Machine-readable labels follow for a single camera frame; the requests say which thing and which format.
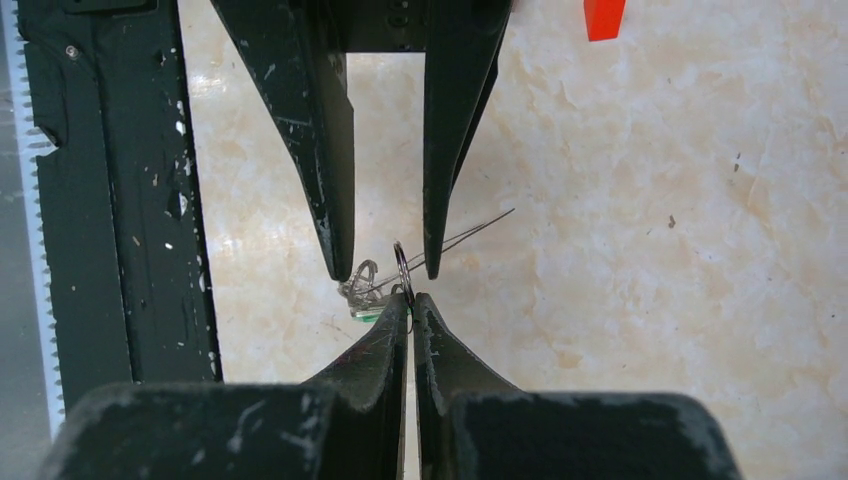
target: small metal object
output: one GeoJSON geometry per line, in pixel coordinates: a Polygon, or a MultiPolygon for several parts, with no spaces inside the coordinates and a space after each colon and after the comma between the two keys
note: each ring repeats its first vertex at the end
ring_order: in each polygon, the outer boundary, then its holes
{"type": "Polygon", "coordinates": [[[71,60],[76,60],[79,58],[79,50],[73,45],[68,45],[65,47],[65,55],[67,55],[71,60]]]}
{"type": "Polygon", "coordinates": [[[400,286],[406,297],[406,304],[411,309],[415,305],[415,293],[412,291],[412,279],[409,276],[409,265],[406,263],[406,255],[400,242],[395,242],[395,259],[398,262],[398,274],[400,275],[400,286]]]}
{"type": "MultiPolygon", "coordinates": [[[[514,208],[511,208],[492,220],[475,225],[458,235],[445,239],[442,252],[447,252],[448,250],[456,247],[472,235],[475,235],[490,225],[500,221],[514,210],[514,208]]],[[[419,253],[418,255],[407,259],[409,272],[412,272],[423,265],[423,253],[419,253]]],[[[353,276],[351,276],[346,282],[339,284],[339,295],[347,300],[347,306],[350,308],[350,316],[354,320],[366,323],[377,320],[389,299],[388,295],[383,295],[383,287],[394,284],[391,287],[392,295],[402,290],[401,285],[395,284],[395,281],[400,278],[399,273],[384,278],[379,282],[375,280],[376,273],[377,263],[371,259],[367,259],[359,265],[359,268],[356,269],[353,276]]]]}

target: screw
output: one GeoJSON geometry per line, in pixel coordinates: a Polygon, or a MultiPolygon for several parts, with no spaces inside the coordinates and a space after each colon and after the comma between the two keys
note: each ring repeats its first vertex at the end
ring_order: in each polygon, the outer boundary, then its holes
{"type": "Polygon", "coordinates": [[[68,45],[65,47],[65,55],[67,55],[71,60],[76,60],[79,58],[79,50],[77,50],[77,47],[73,45],[68,45]]]}

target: marble floor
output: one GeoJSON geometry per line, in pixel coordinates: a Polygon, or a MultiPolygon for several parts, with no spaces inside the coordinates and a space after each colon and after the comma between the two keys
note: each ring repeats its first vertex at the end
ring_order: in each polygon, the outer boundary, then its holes
{"type": "MultiPolygon", "coordinates": [[[[215,12],[180,7],[224,374],[300,381],[368,325],[215,12]]],[[[846,26],[842,0],[630,0],[590,44],[579,0],[522,0],[448,233],[515,213],[414,285],[522,388],[682,392],[746,478],[848,478],[846,26]]],[[[356,261],[388,272],[422,248],[423,57],[348,81],[356,261]]]]}

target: scratch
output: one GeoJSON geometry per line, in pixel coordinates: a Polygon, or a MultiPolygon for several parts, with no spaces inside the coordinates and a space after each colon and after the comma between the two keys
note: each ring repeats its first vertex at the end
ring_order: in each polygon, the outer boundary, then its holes
{"type": "Polygon", "coordinates": [[[372,341],[371,343],[369,343],[369,344],[368,344],[368,346],[374,346],[374,345],[376,345],[376,344],[378,344],[378,343],[382,342],[383,340],[387,339],[387,338],[388,338],[388,337],[390,337],[391,335],[392,335],[391,333],[386,333],[386,334],[385,334],[385,335],[383,335],[382,337],[374,339],[374,341],[372,341]]]}
{"type": "Polygon", "coordinates": [[[760,183],[759,168],[757,169],[757,174],[754,175],[754,181],[751,183],[751,188],[748,189],[748,199],[745,200],[745,206],[749,209],[751,208],[751,198],[753,197],[754,189],[757,188],[758,183],[760,183]]]}
{"type": "Polygon", "coordinates": [[[270,77],[271,74],[274,73],[274,70],[276,70],[276,69],[277,69],[277,64],[272,63],[271,66],[268,67],[268,71],[265,72],[265,76],[263,77],[263,80],[268,80],[268,77],[270,77]]]}
{"type": "Polygon", "coordinates": [[[311,127],[312,126],[312,119],[298,120],[296,118],[281,117],[281,116],[277,115],[277,116],[274,116],[274,120],[277,121],[277,122],[289,123],[289,124],[292,124],[292,125],[300,125],[301,127],[311,127]]]}
{"type": "Polygon", "coordinates": [[[345,332],[345,331],[344,331],[344,330],[342,330],[341,328],[339,328],[339,327],[337,327],[337,326],[335,326],[335,325],[333,325],[333,324],[331,324],[331,323],[321,322],[321,325],[324,325],[325,327],[330,327],[330,328],[332,328],[333,330],[335,330],[335,331],[337,331],[337,332],[341,333],[341,334],[342,334],[342,335],[344,335],[345,337],[347,337],[347,338],[349,338],[349,339],[353,340],[353,337],[351,337],[350,335],[348,335],[348,334],[347,334],[347,332],[345,332]]]}
{"type": "Polygon", "coordinates": [[[315,442],[309,437],[298,437],[288,432],[280,432],[280,438],[286,442],[303,449],[303,456],[311,459],[314,454],[315,442]]]}
{"type": "Polygon", "coordinates": [[[233,434],[233,437],[227,440],[227,450],[238,453],[241,451],[241,444],[244,441],[242,437],[242,430],[244,430],[244,422],[247,420],[247,417],[250,416],[251,413],[255,412],[262,408],[267,400],[260,400],[253,405],[244,409],[239,415],[238,423],[236,424],[236,432],[233,434]]]}

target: white serrated strip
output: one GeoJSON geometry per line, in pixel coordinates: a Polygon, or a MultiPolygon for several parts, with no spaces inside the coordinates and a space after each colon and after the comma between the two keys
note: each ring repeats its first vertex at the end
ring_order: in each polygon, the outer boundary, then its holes
{"type": "Polygon", "coordinates": [[[44,252],[35,163],[36,156],[48,155],[55,150],[55,147],[40,129],[35,128],[32,121],[32,99],[24,59],[24,40],[18,33],[18,2],[0,0],[0,3],[2,3],[3,34],[6,41],[6,59],[9,62],[15,133],[21,163],[23,200],[32,259],[35,306],[38,314],[38,333],[41,340],[41,357],[47,394],[47,414],[50,418],[50,435],[56,438],[59,427],[65,421],[65,400],[62,396],[59,354],[56,350],[56,320],[53,318],[53,304],[50,300],[50,268],[47,266],[47,257],[44,252]]]}

